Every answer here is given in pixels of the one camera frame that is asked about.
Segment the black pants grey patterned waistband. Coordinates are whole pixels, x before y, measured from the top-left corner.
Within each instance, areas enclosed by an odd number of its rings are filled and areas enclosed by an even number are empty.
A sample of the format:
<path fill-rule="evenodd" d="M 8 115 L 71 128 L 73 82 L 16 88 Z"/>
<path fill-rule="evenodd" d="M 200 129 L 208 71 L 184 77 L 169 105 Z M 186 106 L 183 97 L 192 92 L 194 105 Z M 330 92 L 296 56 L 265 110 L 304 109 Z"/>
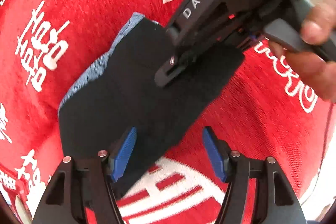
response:
<path fill-rule="evenodd" d="M 96 156 L 128 128 L 136 128 L 126 171 L 113 186 L 117 198 L 180 142 L 244 60 L 236 48 L 218 43 L 160 88 L 154 76 L 172 52 L 162 26 L 135 12 L 60 103 L 63 152 L 76 159 Z"/>

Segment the red blanket white characters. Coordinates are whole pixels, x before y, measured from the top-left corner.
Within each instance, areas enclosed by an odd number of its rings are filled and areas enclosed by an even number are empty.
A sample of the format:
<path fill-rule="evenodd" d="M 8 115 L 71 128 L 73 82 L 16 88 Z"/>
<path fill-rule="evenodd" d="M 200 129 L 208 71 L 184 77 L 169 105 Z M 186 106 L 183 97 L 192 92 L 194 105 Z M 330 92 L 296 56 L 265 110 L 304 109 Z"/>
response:
<path fill-rule="evenodd" d="M 134 12 L 167 23 L 182 0 L 1 0 L 1 193 L 34 214 L 63 152 L 59 104 Z M 335 200 L 335 108 L 266 40 L 178 145 L 118 202 L 125 223 L 213 223 L 226 186 L 201 144 L 205 125 L 248 156 L 273 155 L 305 217 Z"/>

